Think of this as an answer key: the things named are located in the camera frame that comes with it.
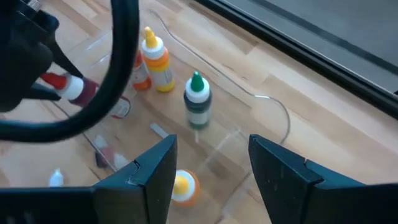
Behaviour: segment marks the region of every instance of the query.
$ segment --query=green bottle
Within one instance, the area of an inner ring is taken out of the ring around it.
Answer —
[[[194,72],[185,84],[184,102],[190,126],[193,129],[206,127],[210,120],[211,90],[199,72]]]

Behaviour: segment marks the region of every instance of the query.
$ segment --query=yellow bottle cap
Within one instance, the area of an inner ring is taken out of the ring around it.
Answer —
[[[182,176],[175,176],[175,181],[174,181],[174,193],[175,194],[186,194],[188,193],[189,189],[189,183],[188,180]]]
[[[145,27],[144,30],[145,30],[145,41],[147,48],[153,49],[157,47],[157,41],[154,32],[149,27]]]

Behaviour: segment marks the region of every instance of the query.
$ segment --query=transparent plastic sheet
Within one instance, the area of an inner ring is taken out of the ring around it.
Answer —
[[[137,92],[130,83],[124,92],[131,101],[129,114],[124,119],[105,118],[85,136],[116,171],[165,135],[176,134],[177,168],[197,175],[201,194],[194,207],[172,204],[170,223],[215,223],[233,217],[244,194],[258,196],[248,155],[249,135],[260,134],[282,144],[290,129],[289,114],[276,99],[239,86],[174,36],[158,13],[143,8],[142,30],[145,26],[163,39],[170,52],[170,66],[176,79],[174,90],[158,93],[151,88]],[[85,76],[98,83],[108,67],[111,41],[109,30],[73,59]],[[185,82],[195,70],[209,81],[213,92],[211,120],[202,130],[188,125],[183,102]],[[68,114],[78,110],[66,101],[58,105]]]

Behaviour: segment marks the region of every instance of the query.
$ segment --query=plastic bottle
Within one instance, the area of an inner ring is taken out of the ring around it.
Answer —
[[[192,207],[199,195],[200,183],[196,175],[189,170],[177,170],[172,192],[174,203],[183,207]]]
[[[69,73],[64,75],[45,73],[41,75],[41,78],[55,88],[58,96],[66,98],[71,104],[81,107],[85,107],[100,88],[93,80],[88,78],[81,79]],[[122,96],[109,114],[113,118],[121,119],[128,114],[130,107],[130,101]]]
[[[63,186],[63,175],[61,170],[58,168],[51,175],[49,180],[49,187],[62,187]]]
[[[204,128],[210,120],[211,105],[210,85],[199,72],[194,72],[185,84],[184,102],[188,121],[192,128]]]
[[[150,80],[147,68],[142,58],[142,52],[138,50],[132,71],[132,86],[136,90],[147,90],[152,85],[152,81]]]
[[[163,40],[156,37],[149,27],[145,27],[145,40],[142,41],[142,51],[156,90],[160,92],[172,90],[175,81],[169,68],[169,51],[164,47]]]

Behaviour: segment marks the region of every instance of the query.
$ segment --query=yellow bottle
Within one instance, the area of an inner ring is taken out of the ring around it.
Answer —
[[[169,67],[169,51],[164,47],[163,40],[156,37],[149,27],[145,27],[145,40],[142,41],[142,51],[156,90],[161,92],[172,90],[175,81]]]

